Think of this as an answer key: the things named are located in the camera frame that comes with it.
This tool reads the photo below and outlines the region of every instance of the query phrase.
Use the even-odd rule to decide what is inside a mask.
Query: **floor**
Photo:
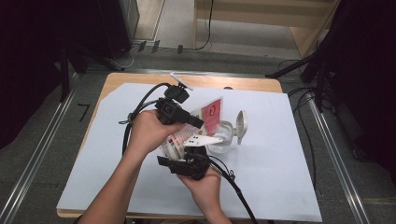
[[[142,31],[136,42],[147,40],[152,44],[160,40],[162,49],[152,54],[149,50],[134,55],[134,63],[125,71],[134,69],[158,69],[180,71],[206,71],[219,73],[249,74],[263,77],[292,63],[285,60],[300,59],[288,27],[245,25],[237,22],[212,22],[210,45],[204,51],[185,51],[178,55],[172,49],[177,45],[192,47],[191,9],[193,0],[138,1],[139,4],[152,4],[155,22],[148,22],[148,30]],[[205,21],[200,21],[197,46],[207,37]],[[125,56],[117,62],[128,64]],[[55,212],[56,203],[62,194],[74,158],[92,117],[92,110],[109,72],[100,64],[92,62],[89,72],[79,77],[76,92],[70,106],[59,125],[58,132],[46,152],[41,165],[36,170],[35,179],[28,183],[29,190],[23,192],[23,201],[18,212],[13,214],[12,223],[71,223],[72,220],[59,218]],[[284,92],[303,86],[295,70],[279,79]],[[17,139],[0,150],[0,208],[5,207],[10,192],[23,174],[26,164],[34,154],[40,138],[59,106],[60,88],[56,89],[36,111]],[[295,106],[299,96],[290,98]],[[91,105],[83,117],[85,108]],[[334,169],[330,152],[313,117],[309,104],[302,107],[305,125],[311,133],[317,163],[317,197],[324,223],[368,223],[359,221],[353,215],[339,175]],[[353,158],[350,144],[343,128],[333,113],[326,111],[324,117],[332,131],[338,151],[347,168],[348,176],[359,193],[364,212],[371,223],[396,223],[396,188],[389,175],[375,162],[359,162]],[[307,164],[313,174],[313,157],[301,120],[296,117],[296,125],[304,148]]]

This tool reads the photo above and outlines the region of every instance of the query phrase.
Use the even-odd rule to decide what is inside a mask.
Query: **gray floor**
[[[168,38],[165,37],[166,35],[161,34],[163,27],[160,26],[157,37],[163,36],[161,42],[166,44],[166,41],[170,37]],[[258,50],[263,53],[261,55],[255,52],[251,52],[248,55],[250,50],[246,52],[233,51],[239,47],[233,48],[233,46],[228,45],[221,45],[217,49],[216,45],[221,41],[212,40],[212,49],[215,52],[210,52],[210,50],[206,52],[185,51],[177,55],[171,49],[159,49],[155,54],[150,53],[150,48],[146,48],[139,53],[134,50],[134,64],[127,68],[126,71],[133,69],[203,71],[236,73],[241,74],[241,76],[249,75],[250,77],[261,78],[265,74],[271,74],[277,71],[278,65],[285,59],[298,58],[298,55],[295,54],[296,49],[290,44],[292,42],[289,39],[283,40],[287,43],[286,46],[288,46],[285,49],[290,48],[294,52],[283,50],[283,47],[276,50],[275,47],[271,47],[273,45],[268,44],[273,49]],[[238,41],[240,40],[232,39],[228,42],[236,43],[235,45],[237,46]],[[170,46],[174,45],[170,40],[168,43]],[[130,60],[130,58],[125,57],[117,62],[128,64]],[[288,63],[290,62],[282,63],[280,68],[286,66]],[[21,203],[13,223],[72,223],[72,219],[57,217],[55,207],[72,169],[79,146],[92,117],[92,111],[108,73],[102,65],[90,62],[90,69],[87,74],[80,76],[79,83],[76,86],[75,96],[65,113],[58,132],[52,139],[48,152]],[[280,78],[279,81],[284,92],[303,86],[299,79],[299,71],[297,70]],[[5,206],[9,193],[12,191],[31,155],[35,151],[41,135],[59,105],[60,94],[60,88],[58,88],[49,95],[44,104],[25,125],[17,139],[9,146],[0,150],[0,208]],[[296,95],[290,99],[292,106],[296,105],[298,97],[299,95]],[[78,104],[91,105],[83,121],[79,120],[85,108],[78,106]],[[334,171],[329,152],[308,105],[302,107],[302,114],[315,150],[317,197],[323,223],[355,223],[356,221],[344,190],[337,173]],[[391,184],[389,174],[374,162],[356,161],[351,154],[350,145],[338,118],[329,111],[325,111],[324,114],[355,187],[364,202],[364,208],[371,222],[396,223],[396,216],[394,216],[396,211],[396,188]],[[297,116],[295,117],[295,121],[307,164],[312,175],[312,155],[307,137],[301,121]]]

